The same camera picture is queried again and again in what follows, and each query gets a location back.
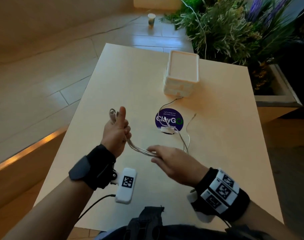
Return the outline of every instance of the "sticker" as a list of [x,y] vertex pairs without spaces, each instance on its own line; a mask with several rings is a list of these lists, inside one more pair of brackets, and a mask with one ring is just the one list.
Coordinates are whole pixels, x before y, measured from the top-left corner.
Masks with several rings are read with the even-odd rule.
[[165,126],[167,126],[166,121],[170,124],[172,128],[176,128],[178,131],[182,130],[183,128],[183,117],[182,115],[176,111],[175,109],[172,108],[164,108],[161,109],[159,112],[159,117],[158,114],[155,116],[155,125],[157,128],[161,129],[163,126],[161,123]]

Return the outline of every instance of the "forearm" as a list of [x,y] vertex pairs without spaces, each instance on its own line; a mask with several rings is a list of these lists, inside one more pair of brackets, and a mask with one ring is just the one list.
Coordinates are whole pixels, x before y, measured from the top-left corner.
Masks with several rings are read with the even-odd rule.
[[232,225],[247,225],[252,230],[258,230],[269,234],[276,240],[300,240],[284,224],[271,216],[256,203],[250,202],[245,213]]
[[93,190],[83,181],[64,179],[3,240],[67,239]]

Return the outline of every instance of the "white table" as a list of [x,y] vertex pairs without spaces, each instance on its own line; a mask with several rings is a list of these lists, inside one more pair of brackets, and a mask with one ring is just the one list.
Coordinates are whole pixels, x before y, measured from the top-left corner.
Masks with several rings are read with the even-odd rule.
[[[132,141],[147,148],[160,144],[182,148],[178,135],[161,133],[155,125],[158,109],[174,98],[163,93],[163,75],[169,54],[151,50],[106,44],[88,83],[69,129],[62,141],[36,203],[64,178],[73,165],[102,139],[110,108],[125,106]],[[221,167],[232,176],[250,198],[283,221],[270,161],[264,142],[257,107],[246,67],[200,60],[200,83],[193,95],[178,100],[169,108],[184,119],[182,136],[189,152],[207,167]],[[215,218],[210,224],[198,220],[186,199],[190,187],[168,178],[150,157],[126,145],[115,169],[134,168],[138,172],[132,202],[115,203],[106,198],[94,206],[76,226],[109,230],[127,225],[145,206],[164,206],[163,224],[193,224],[223,230],[225,224]],[[86,208],[117,186],[94,192]]]

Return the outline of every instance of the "left hand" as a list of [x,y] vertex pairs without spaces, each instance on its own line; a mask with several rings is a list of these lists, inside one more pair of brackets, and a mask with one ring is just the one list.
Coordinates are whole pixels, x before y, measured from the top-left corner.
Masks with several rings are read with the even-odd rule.
[[103,138],[101,144],[108,149],[115,158],[119,157],[126,145],[126,139],[130,139],[132,134],[130,133],[131,127],[126,120],[126,109],[120,107],[119,115],[116,118],[115,124],[109,120],[104,126]]

